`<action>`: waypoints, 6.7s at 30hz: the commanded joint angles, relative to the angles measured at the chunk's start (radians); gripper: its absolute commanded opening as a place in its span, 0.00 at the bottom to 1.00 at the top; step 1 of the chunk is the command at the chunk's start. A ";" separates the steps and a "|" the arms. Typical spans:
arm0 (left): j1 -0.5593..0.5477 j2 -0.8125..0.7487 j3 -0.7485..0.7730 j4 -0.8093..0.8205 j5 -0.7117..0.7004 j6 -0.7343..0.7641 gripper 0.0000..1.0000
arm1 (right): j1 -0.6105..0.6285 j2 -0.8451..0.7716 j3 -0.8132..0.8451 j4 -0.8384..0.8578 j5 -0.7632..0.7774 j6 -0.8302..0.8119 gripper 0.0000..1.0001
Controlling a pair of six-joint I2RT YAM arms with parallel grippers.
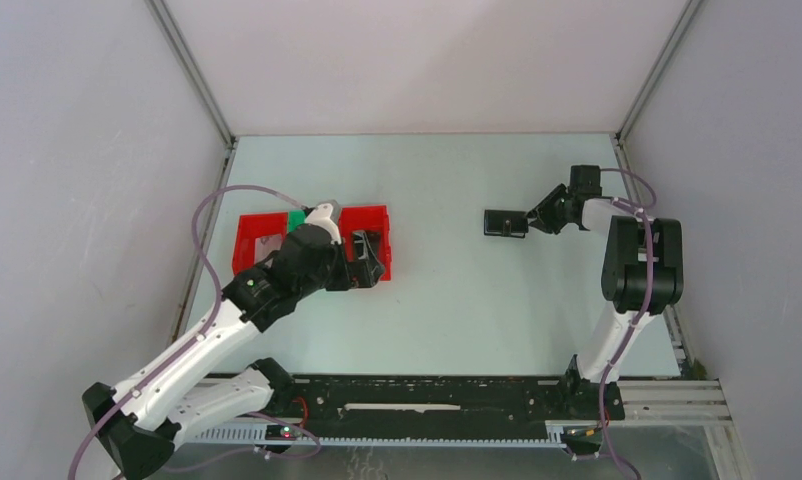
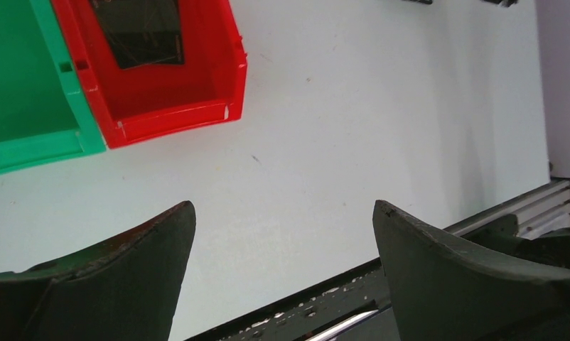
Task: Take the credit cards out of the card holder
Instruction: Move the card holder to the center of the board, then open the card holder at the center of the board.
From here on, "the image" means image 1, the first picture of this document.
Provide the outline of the black leather card holder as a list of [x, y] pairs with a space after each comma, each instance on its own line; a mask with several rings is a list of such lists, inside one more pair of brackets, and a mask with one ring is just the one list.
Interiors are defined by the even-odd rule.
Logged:
[[483, 214], [483, 234], [523, 239], [529, 232], [526, 213], [518, 210], [487, 209]]

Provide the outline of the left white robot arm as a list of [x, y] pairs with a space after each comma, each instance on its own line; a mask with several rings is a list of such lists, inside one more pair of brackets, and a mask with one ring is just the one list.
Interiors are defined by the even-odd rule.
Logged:
[[121, 474], [149, 477], [187, 440], [234, 417], [288, 412], [294, 380], [272, 358], [216, 387], [196, 385], [307, 296], [375, 286], [386, 272], [383, 240], [369, 230], [335, 238], [322, 226], [303, 223], [279, 249], [237, 274], [208, 314], [140, 373], [115, 386], [90, 386], [82, 396], [87, 416]]

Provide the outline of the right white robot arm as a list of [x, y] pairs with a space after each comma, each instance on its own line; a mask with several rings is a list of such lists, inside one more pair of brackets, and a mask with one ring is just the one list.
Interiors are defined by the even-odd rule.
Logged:
[[562, 411], [583, 418], [599, 403], [596, 388], [618, 380], [637, 337], [684, 291], [679, 221], [651, 215], [649, 205], [604, 193], [606, 170], [575, 165], [567, 184], [551, 190], [525, 215], [531, 228], [557, 235], [568, 225], [604, 236], [600, 288], [605, 304], [589, 342], [575, 355], [580, 379], [558, 392]]

